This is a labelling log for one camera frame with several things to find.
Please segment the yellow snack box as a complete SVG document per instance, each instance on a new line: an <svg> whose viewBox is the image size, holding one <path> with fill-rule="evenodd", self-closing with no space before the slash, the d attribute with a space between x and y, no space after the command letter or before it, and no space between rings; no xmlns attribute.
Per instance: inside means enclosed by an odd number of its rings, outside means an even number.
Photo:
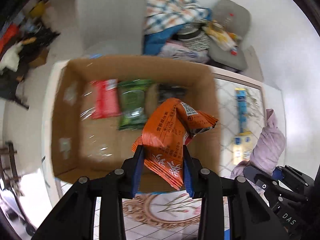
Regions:
<svg viewBox="0 0 320 240"><path fill-rule="evenodd" d="M224 30L223 26L216 21L209 22L202 29L222 50L231 51L237 47L235 41Z"/></svg>

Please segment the black stroller frame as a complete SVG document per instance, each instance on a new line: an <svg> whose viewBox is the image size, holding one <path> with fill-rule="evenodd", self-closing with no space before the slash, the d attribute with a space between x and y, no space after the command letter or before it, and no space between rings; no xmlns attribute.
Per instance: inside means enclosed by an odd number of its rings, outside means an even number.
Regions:
<svg viewBox="0 0 320 240"><path fill-rule="evenodd" d="M3 73L1 73L1 99L14 102L25 109L29 109L23 97L17 95L18 86L26 80L28 72L31 69L28 63L42 48L48 49L49 45L59 35L59 32L53 31L50 28L41 28L35 32L27 32L24 36L21 36L19 30L17 41L14 44L32 37L36 37L37 40L31 44L24 45L23 49L19 52L20 61L17 72L5 68Z"/></svg>

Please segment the black striped hat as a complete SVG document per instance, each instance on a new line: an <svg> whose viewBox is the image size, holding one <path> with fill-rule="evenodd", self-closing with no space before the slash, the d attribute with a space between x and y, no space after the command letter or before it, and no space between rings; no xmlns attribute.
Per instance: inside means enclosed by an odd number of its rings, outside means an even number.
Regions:
<svg viewBox="0 0 320 240"><path fill-rule="evenodd" d="M177 39L188 49L193 51L203 51L210 48L210 38L197 28L184 28L177 34Z"/></svg>

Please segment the orange snack packet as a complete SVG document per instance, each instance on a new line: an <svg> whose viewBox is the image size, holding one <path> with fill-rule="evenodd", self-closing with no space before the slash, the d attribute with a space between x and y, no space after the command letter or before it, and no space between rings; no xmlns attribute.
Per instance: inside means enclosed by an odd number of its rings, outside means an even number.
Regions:
<svg viewBox="0 0 320 240"><path fill-rule="evenodd" d="M214 129L218 120L196 111L177 98L165 100L148 118L142 134L132 145L142 145L144 165L162 177L171 187L183 186L183 146L198 134Z"/></svg>

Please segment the grey cushioned seat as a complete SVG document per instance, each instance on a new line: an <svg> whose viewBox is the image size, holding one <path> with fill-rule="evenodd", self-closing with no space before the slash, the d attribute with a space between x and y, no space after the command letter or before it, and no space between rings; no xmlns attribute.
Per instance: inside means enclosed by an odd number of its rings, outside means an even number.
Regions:
<svg viewBox="0 0 320 240"><path fill-rule="evenodd" d="M241 44L251 26L250 12L231 0L218 0L212 12L213 20L206 30L210 38L209 57L236 72L246 70Z"/></svg>

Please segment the dark wooden chair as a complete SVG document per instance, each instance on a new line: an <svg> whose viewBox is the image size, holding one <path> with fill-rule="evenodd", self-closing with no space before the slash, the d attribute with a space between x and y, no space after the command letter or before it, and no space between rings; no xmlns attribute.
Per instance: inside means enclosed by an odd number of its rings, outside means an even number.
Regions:
<svg viewBox="0 0 320 240"><path fill-rule="evenodd" d="M1 190L9 190L16 197L22 197L24 196L20 186L22 177L17 172L16 154L12 141L6 141L1 147Z"/></svg>

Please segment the clear plastic bottle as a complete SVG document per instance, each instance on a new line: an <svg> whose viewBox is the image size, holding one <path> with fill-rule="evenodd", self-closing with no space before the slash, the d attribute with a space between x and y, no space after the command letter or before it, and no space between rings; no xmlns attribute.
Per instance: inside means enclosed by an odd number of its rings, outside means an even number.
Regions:
<svg viewBox="0 0 320 240"><path fill-rule="evenodd" d="M229 12L226 17L225 17L225 20L223 22L223 26L225 28L227 28L232 22L233 22L233 17L234 17L234 14Z"/></svg>

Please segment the black snack packet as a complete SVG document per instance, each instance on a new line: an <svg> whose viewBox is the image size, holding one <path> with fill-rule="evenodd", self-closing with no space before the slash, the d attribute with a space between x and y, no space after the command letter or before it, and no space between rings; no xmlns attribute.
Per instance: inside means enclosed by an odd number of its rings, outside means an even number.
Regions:
<svg viewBox="0 0 320 240"><path fill-rule="evenodd" d="M183 87L160 83L158 85L158 104L161 105L169 98L184 99L187 90Z"/></svg>

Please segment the open cardboard box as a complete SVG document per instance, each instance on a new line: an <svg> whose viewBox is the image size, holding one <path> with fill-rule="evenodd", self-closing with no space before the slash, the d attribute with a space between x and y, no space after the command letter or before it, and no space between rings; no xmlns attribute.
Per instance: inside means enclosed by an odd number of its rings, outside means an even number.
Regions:
<svg viewBox="0 0 320 240"><path fill-rule="evenodd" d="M183 146L214 172L220 160L216 83L204 64L155 56L76 59L51 77L51 141L56 178L103 177L147 155L140 192L183 186Z"/></svg>

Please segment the orange plastic bag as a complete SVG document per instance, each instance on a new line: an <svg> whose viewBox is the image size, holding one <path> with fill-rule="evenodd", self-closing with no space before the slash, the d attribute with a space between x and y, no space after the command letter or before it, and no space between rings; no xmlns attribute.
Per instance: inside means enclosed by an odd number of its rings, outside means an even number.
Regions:
<svg viewBox="0 0 320 240"><path fill-rule="evenodd" d="M19 27L12 23L1 37L0 53L3 55L16 41L19 35Z"/></svg>

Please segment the green wet wipes pack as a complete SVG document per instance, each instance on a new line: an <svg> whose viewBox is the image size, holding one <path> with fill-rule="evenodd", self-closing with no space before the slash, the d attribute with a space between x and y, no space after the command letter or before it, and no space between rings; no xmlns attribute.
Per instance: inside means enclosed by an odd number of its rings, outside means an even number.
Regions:
<svg viewBox="0 0 320 240"><path fill-rule="evenodd" d="M146 92L152 85L149 79L121 81L118 83L121 117L118 129L142 129L147 122L145 114Z"/></svg>

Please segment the yellow bucket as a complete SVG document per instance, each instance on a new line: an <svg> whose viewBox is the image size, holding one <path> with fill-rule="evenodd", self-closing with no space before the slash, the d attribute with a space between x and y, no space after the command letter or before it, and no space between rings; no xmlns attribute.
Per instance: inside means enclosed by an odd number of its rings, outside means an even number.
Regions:
<svg viewBox="0 0 320 240"><path fill-rule="evenodd" d="M40 1L29 12L31 18L42 18L48 16L47 9L50 7L49 2Z"/></svg>

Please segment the plaid blanket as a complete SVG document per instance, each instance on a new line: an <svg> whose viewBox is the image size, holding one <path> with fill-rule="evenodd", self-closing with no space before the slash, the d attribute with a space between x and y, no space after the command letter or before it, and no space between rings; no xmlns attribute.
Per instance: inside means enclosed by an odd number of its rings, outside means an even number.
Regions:
<svg viewBox="0 0 320 240"><path fill-rule="evenodd" d="M210 20L212 11L196 0L146 0L144 55L158 55L186 24Z"/></svg>

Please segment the blue tube packet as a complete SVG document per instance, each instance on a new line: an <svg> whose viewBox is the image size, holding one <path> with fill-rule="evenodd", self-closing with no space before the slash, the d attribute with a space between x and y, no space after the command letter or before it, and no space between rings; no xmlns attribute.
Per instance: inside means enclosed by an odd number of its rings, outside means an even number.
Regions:
<svg viewBox="0 0 320 240"><path fill-rule="evenodd" d="M236 88L236 101L237 101L237 109L238 109L238 121L239 121L239 135L246 135L250 133L248 129L247 119L248 119L248 111L247 111L247 90L244 88Z"/></svg>

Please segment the white goose plush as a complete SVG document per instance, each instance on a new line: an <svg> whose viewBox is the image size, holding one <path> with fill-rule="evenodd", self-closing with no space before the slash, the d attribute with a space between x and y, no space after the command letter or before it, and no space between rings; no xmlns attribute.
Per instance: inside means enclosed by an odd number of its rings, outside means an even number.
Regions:
<svg viewBox="0 0 320 240"><path fill-rule="evenodd" d="M23 49L24 45L31 44L37 40L36 37L29 38L27 40L23 40L21 42L18 42L11 46L3 55L1 62L0 62L0 68L1 73L3 73L5 68L8 68L9 70L12 70L13 72L17 72L18 70L18 64L20 61L19 52Z"/></svg>

